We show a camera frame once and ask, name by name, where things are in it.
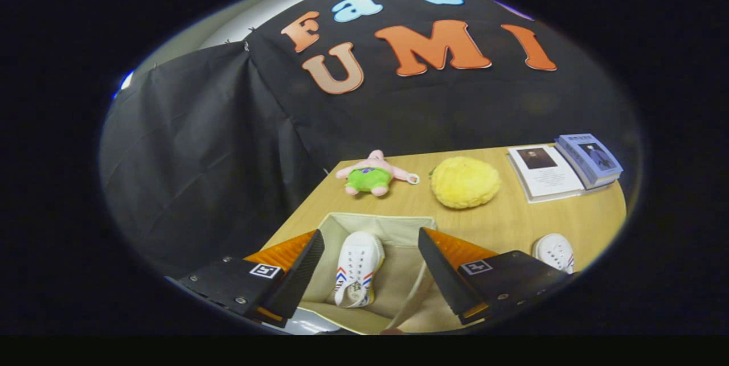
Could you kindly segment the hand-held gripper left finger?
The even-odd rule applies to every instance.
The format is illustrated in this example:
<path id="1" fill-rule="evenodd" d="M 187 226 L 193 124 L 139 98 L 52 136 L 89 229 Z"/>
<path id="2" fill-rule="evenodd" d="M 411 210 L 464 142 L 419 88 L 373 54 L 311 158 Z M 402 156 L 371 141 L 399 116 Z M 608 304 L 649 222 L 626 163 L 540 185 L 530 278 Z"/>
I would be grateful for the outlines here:
<path id="1" fill-rule="evenodd" d="M 284 328 L 325 254 L 319 229 L 266 246 L 271 234 L 237 231 L 169 285 L 212 316 L 245 330 Z"/>

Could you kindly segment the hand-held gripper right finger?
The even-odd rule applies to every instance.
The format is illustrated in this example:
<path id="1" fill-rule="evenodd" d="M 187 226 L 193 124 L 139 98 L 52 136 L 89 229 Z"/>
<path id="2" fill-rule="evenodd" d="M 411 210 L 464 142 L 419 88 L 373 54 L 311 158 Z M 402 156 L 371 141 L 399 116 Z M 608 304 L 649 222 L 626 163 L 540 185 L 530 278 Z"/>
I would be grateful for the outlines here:
<path id="1" fill-rule="evenodd" d="M 419 229 L 417 247 L 463 325 L 502 321 L 543 301 L 570 279 L 524 252 L 498 254 L 435 229 Z"/>

